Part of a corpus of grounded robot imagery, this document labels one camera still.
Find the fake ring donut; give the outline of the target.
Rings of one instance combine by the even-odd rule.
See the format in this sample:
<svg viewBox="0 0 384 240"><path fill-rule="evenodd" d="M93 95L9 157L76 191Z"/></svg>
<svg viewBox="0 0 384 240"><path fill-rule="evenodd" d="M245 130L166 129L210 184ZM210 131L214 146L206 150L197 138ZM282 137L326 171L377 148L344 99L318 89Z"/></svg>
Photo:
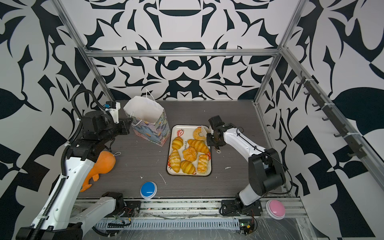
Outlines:
<svg viewBox="0 0 384 240"><path fill-rule="evenodd" d="M193 138L199 141L206 141L207 135L201 135L201 126L197 127L193 132Z"/></svg>

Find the floral paper gift bag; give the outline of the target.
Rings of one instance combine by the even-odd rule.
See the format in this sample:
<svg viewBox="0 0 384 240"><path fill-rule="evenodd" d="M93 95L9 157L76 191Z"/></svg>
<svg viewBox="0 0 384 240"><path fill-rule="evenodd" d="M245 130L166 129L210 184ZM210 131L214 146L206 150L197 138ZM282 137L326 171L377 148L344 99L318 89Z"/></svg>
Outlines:
<svg viewBox="0 0 384 240"><path fill-rule="evenodd" d="M166 111L148 90L144 97L129 100L124 112L133 119L131 128L137 136L161 147L165 144L171 134Z"/></svg>

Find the small fake croissant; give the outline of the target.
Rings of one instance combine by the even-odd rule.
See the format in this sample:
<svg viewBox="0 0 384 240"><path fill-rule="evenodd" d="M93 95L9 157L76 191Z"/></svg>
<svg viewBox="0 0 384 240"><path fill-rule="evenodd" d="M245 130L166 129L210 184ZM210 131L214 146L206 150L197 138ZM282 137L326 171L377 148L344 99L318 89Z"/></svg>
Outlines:
<svg viewBox="0 0 384 240"><path fill-rule="evenodd" d="M184 140L181 137L173 139L171 147L173 150L179 150L184 145Z"/></svg>

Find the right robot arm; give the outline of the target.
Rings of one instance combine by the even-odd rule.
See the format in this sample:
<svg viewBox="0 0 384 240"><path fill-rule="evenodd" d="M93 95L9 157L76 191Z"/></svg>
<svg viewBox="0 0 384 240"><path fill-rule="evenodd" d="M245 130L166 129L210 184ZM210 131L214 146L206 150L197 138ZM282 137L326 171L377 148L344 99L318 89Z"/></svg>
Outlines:
<svg viewBox="0 0 384 240"><path fill-rule="evenodd" d="M237 196L241 207L253 204L286 183L285 171L275 149L257 145L245 136L242 128L224 123L220 116L210 118L209 124L211 129L207 133L208 146L218 150L230 145L248 163L249 184Z"/></svg>

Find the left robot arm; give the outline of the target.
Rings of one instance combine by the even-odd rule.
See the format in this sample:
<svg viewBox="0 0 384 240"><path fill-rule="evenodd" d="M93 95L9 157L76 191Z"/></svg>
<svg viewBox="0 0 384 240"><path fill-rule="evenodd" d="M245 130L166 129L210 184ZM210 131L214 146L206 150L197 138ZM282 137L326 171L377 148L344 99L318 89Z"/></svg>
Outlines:
<svg viewBox="0 0 384 240"><path fill-rule="evenodd" d="M82 185L106 143L129 134L132 118L120 119L118 114L92 111L80 118L81 134L63 152L62 173L52 194L31 226L19 229L17 240L81 240L102 218L123 211L123 194L107 192L91 207L71 217Z"/></svg>

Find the fake croissant bottom middle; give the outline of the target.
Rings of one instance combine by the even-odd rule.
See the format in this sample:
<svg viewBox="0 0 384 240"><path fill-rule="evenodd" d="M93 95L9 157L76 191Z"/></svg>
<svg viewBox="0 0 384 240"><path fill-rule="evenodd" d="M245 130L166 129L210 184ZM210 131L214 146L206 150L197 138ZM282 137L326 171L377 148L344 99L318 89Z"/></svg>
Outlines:
<svg viewBox="0 0 384 240"><path fill-rule="evenodd" d="M197 173L194 164L189 161L182 161L180 168L186 175L195 175Z"/></svg>

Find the fake croissant lower left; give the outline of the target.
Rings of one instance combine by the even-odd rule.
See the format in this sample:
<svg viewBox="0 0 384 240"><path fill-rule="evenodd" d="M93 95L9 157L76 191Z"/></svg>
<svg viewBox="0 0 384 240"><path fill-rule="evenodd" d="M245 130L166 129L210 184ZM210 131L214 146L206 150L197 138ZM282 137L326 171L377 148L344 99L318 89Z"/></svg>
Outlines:
<svg viewBox="0 0 384 240"><path fill-rule="evenodd" d="M173 150L169 155L169 166L171 169L178 173L181 169L181 157L178 150Z"/></svg>

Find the white strawberry tray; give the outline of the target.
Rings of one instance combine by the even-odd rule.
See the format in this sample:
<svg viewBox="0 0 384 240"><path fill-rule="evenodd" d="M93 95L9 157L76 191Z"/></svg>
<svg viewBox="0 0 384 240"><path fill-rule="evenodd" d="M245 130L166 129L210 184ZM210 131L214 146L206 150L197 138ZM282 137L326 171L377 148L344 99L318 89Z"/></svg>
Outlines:
<svg viewBox="0 0 384 240"><path fill-rule="evenodd" d="M207 126L176 125L171 131L167 172L172 176L206 177L212 172Z"/></svg>

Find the orange plush toy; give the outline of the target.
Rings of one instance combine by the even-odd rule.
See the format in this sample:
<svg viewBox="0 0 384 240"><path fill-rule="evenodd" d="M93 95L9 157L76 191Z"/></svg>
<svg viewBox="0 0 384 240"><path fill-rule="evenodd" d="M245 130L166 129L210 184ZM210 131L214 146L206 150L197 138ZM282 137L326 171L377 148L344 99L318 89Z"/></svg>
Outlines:
<svg viewBox="0 0 384 240"><path fill-rule="evenodd" d="M100 174L109 173L114 168L115 164L115 155L107 151L102 151L93 168L86 176L80 192L85 192L92 186L92 184L90 184L90 179L93 179L94 182L97 182L100 178Z"/></svg>

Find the blue push button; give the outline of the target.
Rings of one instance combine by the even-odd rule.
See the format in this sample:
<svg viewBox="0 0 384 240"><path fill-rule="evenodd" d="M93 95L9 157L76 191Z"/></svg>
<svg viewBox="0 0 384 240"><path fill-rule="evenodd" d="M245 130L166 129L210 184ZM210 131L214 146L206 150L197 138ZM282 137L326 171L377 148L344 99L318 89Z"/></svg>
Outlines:
<svg viewBox="0 0 384 240"><path fill-rule="evenodd" d="M145 200L152 199L157 193L158 187L154 182L146 182L141 186L140 194Z"/></svg>

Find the pink push button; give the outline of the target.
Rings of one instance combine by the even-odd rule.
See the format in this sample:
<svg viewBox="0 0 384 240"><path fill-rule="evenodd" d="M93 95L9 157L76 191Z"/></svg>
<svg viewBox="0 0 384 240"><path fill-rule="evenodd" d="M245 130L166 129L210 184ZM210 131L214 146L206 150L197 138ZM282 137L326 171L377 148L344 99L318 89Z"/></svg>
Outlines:
<svg viewBox="0 0 384 240"><path fill-rule="evenodd" d="M266 203L266 211L268 215L275 220L282 220L286 215L284 205L278 200L268 200Z"/></svg>

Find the small green-lit circuit board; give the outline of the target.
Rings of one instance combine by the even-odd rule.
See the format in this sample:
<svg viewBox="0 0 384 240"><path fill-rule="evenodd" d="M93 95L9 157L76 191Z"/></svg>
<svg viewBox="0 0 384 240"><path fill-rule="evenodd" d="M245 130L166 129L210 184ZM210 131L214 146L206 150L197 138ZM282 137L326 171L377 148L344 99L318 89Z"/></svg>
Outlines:
<svg viewBox="0 0 384 240"><path fill-rule="evenodd" d="M239 233L242 235L249 235L258 228L258 222L255 219L242 219L239 220Z"/></svg>

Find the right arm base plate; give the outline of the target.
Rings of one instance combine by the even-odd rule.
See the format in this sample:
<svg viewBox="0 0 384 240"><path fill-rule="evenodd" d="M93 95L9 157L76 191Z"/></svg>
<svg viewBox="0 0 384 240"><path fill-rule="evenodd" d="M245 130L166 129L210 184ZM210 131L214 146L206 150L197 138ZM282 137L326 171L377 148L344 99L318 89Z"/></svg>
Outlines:
<svg viewBox="0 0 384 240"><path fill-rule="evenodd" d="M254 216L260 217L263 209L260 201L245 206L240 200L222 200L219 213L225 217Z"/></svg>

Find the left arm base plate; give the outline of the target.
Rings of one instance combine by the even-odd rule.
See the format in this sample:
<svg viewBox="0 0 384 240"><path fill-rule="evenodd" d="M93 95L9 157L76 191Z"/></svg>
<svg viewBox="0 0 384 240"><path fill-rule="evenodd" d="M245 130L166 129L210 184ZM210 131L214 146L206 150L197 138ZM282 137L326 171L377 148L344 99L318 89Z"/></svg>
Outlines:
<svg viewBox="0 0 384 240"><path fill-rule="evenodd" d="M119 213L120 217L133 217L140 213L141 201L125 201L122 211Z"/></svg>

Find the black wall hook rack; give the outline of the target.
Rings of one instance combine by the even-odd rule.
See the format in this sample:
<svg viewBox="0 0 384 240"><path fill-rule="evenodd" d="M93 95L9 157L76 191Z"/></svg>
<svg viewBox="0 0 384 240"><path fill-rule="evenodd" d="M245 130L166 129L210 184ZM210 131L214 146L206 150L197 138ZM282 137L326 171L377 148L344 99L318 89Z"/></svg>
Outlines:
<svg viewBox="0 0 384 240"><path fill-rule="evenodd" d="M312 104L317 111L322 111L326 116L322 118L323 121L332 123L337 133L334 134L336 138L343 138L347 145L351 148L352 154L350 157L358 157L363 159L368 156L368 151L364 145L363 137L357 132L350 124L347 123L347 118L342 114L336 104L331 101L327 94L322 90L315 79L308 78L303 72L300 72L301 80L297 82L306 91L305 108L308 107L309 98L315 102Z"/></svg>

